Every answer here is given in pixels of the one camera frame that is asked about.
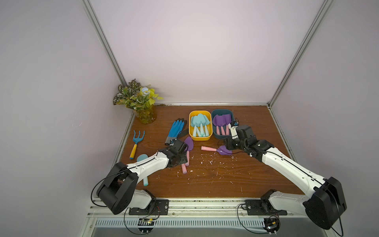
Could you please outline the purple square shovel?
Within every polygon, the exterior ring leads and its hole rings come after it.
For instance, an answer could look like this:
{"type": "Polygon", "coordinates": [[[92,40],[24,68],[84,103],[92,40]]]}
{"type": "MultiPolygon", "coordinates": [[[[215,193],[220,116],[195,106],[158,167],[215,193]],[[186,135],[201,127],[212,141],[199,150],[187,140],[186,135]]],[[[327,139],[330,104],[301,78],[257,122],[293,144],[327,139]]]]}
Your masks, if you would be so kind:
{"type": "Polygon", "coordinates": [[[203,151],[210,151],[210,152],[217,152],[220,155],[230,156],[233,154],[231,150],[228,150],[225,145],[220,146],[219,148],[211,148],[206,146],[201,146],[201,150],[203,151]]]}
{"type": "Polygon", "coordinates": [[[181,164],[183,174],[187,174],[187,168],[185,164],[181,164]]]}
{"type": "Polygon", "coordinates": [[[218,125],[219,125],[219,127],[220,127],[220,129],[221,129],[221,134],[223,135],[223,136],[225,136],[226,135],[226,132],[225,132],[225,129],[224,129],[224,125],[226,124],[226,121],[225,121],[225,117],[224,117],[224,115],[220,115],[220,116],[218,116],[218,125]]]}
{"type": "Polygon", "coordinates": [[[230,135],[229,124],[232,122],[231,114],[225,114],[224,119],[226,124],[226,135],[230,135]]]}

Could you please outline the purple pointed shovel top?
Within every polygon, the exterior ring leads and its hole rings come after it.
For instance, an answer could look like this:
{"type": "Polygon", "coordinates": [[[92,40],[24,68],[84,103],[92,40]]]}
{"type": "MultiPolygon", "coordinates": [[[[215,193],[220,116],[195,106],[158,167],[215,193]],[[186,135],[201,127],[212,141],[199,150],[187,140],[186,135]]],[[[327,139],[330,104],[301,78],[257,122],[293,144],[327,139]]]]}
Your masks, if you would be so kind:
{"type": "Polygon", "coordinates": [[[215,115],[212,121],[213,121],[213,124],[216,126],[216,134],[220,135],[220,127],[219,127],[218,119],[219,119],[219,115],[215,115]]]}

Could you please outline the yellow plastic storage box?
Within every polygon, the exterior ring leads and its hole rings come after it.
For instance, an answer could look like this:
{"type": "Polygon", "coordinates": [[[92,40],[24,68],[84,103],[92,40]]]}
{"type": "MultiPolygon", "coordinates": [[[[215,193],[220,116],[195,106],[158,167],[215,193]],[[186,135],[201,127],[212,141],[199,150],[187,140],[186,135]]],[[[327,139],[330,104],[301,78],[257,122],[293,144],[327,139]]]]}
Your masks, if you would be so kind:
{"type": "Polygon", "coordinates": [[[207,141],[211,138],[211,136],[213,135],[213,128],[212,128],[212,124],[211,124],[211,119],[212,119],[212,116],[210,114],[209,111],[199,111],[199,110],[196,110],[196,111],[192,111],[190,112],[189,114],[189,135],[190,137],[194,140],[194,141],[207,141]],[[210,136],[205,136],[205,137],[193,137],[192,133],[193,133],[193,127],[190,125],[190,119],[191,117],[193,116],[197,116],[198,114],[203,114],[203,115],[206,115],[210,121],[210,124],[208,125],[208,129],[209,129],[209,134],[210,136]]]}

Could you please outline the teal shovel sideways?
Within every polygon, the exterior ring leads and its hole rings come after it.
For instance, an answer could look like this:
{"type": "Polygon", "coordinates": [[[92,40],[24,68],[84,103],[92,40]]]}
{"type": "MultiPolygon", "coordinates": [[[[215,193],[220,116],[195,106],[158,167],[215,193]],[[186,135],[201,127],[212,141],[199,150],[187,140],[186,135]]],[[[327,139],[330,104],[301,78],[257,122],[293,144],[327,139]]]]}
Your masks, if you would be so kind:
{"type": "Polygon", "coordinates": [[[204,115],[204,119],[205,119],[205,126],[204,126],[205,127],[205,135],[208,137],[208,136],[210,136],[209,129],[208,129],[208,125],[210,124],[210,121],[206,115],[204,115]]]}

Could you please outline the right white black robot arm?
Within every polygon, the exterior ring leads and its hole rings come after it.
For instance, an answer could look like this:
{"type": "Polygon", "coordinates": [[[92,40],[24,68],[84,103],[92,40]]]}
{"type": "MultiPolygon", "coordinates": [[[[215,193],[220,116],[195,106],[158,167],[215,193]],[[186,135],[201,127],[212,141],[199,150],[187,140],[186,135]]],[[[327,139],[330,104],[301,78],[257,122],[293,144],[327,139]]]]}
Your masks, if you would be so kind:
{"type": "Polygon", "coordinates": [[[267,213],[289,211],[307,216],[318,227],[329,230],[346,211],[346,201],[340,181],[318,175],[293,161],[266,140],[258,140],[247,125],[230,126],[225,139],[228,150],[241,150],[259,162],[270,166],[295,184],[301,195],[269,190],[261,197],[267,213]]]}

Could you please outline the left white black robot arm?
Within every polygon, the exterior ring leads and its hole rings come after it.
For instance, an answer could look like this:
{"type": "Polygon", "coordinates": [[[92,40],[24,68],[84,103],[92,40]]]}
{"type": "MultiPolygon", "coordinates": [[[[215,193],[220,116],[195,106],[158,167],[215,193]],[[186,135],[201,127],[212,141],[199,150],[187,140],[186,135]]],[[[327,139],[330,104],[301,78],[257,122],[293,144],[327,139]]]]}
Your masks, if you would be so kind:
{"type": "Polygon", "coordinates": [[[188,161],[187,149],[185,142],[176,140],[140,162],[115,164],[106,178],[96,185],[96,196],[114,215],[127,208],[142,215],[152,214],[157,199],[147,190],[137,190],[137,184],[157,171],[184,165],[188,161]]]}

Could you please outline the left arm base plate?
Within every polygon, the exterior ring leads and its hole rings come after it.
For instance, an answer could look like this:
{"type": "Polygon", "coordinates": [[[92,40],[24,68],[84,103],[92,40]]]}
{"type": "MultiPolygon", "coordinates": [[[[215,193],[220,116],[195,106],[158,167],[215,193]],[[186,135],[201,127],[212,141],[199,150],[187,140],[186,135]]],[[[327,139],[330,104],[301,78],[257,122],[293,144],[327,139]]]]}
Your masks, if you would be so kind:
{"type": "Polygon", "coordinates": [[[168,215],[169,200],[168,199],[153,199],[146,208],[130,208],[129,215],[168,215]]]}

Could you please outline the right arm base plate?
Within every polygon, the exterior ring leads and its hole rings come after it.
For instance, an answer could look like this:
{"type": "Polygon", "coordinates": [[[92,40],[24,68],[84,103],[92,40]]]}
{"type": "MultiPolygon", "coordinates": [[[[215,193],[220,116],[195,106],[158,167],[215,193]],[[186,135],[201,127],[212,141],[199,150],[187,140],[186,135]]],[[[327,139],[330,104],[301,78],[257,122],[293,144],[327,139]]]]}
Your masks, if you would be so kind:
{"type": "Polygon", "coordinates": [[[247,199],[242,205],[242,208],[247,211],[248,215],[287,215],[285,210],[275,209],[268,201],[261,199],[247,199]]]}

